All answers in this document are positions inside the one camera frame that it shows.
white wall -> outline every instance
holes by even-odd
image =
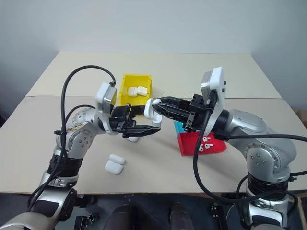
[[[282,97],[307,109],[305,0],[0,1],[5,117],[58,51],[251,53]]]

yellow bin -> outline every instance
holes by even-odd
[[[129,97],[127,92],[130,87],[143,86],[147,88],[147,95],[136,97]],[[152,76],[151,75],[141,75],[141,74],[124,74],[123,81],[121,83],[119,91],[119,105],[124,106],[130,103],[131,106],[144,105],[147,100],[152,95]]]

red box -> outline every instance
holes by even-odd
[[[195,145],[199,132],[179,133],[178,143],[182,156],[193,156]],[[214,134],[210,133],[204,136],[201,141],[199,155],[224,152],[226,150],[225,142],[214,138]]]

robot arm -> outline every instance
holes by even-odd
[[[60,135],[56,136],[56,146],[49,168],[44,172],[40,185],[44,184],[60,160],[61,149],[67,157],[59,165],[59,173],[51,180],[28,212],[22,213],[0,227],[6,230],[52,230],[59,221],[66,221],[72,212],[77,196],[73,187],[79,178],[79,168],[87,150],[98,134],[123,134],[123,138],[141,137],[160,130],[158,127],[136,125],[136,114],[144,108],[130,104],[114,107],[116,88],[103,83],[96,96],[96,108],[79,111],[66,128],[66,143],[61,145]]]
[[[153,104],[153,108],[163,116],[182,122],[187,132],[201,130],[205,112],[210,110],[211,116],[204,134],[213,132],[217,139],[223,139],[225,133],[229,136],[276,134],[256,115],[235,109],[224,110],[225,85],[222,68],[215,68],[203,77],[202,95],[195,94],[191,101],[160,98],[161,103]],[[290,140],[247,138],[230,139],[228,143],[237,148],[247,161],[247,196],[287,190],[289,163],[296,157],[295,146]],[[241,210],[246,227],[263,223],[287,227],[288,200],[289,195],[276,193],[247,203]]]

table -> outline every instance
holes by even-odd
[[[60,52],[26,96],[60,96],[66,77],[84,65],[99,65],[111,71],[118,92],[123,74],[151,74],[153,97],[191,98],[201,94],[205,72],[223,66],[226,98],[279,98],[250,54],[120,54]],[[83,70],[70,81],[67,96],[96,96],[110,77],[97,69]]]
[[[93,97],[69,96],[67,111],[78,104],[94,105]],[[31,193],[48,167],[55,135],[60,128],[60,97],[25,97],[0,129],[0,192]],[[272,129],[283,134],[307,136],[307,131],[282,99],[227,99],[226,109],[236,108],[263,117]],[[138,123],[148,123],[138,117]],[[306,169],[306,143],[294,141],[297,158],[293,172]],[[120,175],[104,170],[110,153],[127,163]],[[233,192],[247,174],[241,153],[227,144],[224,153],[199,156],[199,173],[213,192]],[[192,169],[192,157],[181,157],[173,121],[163,119],[162,130],[137,143],[121,135],[98,135],[83,160],[76,185],[79,193],[200,192]],[[289,184],[306,189],[307,177]]]

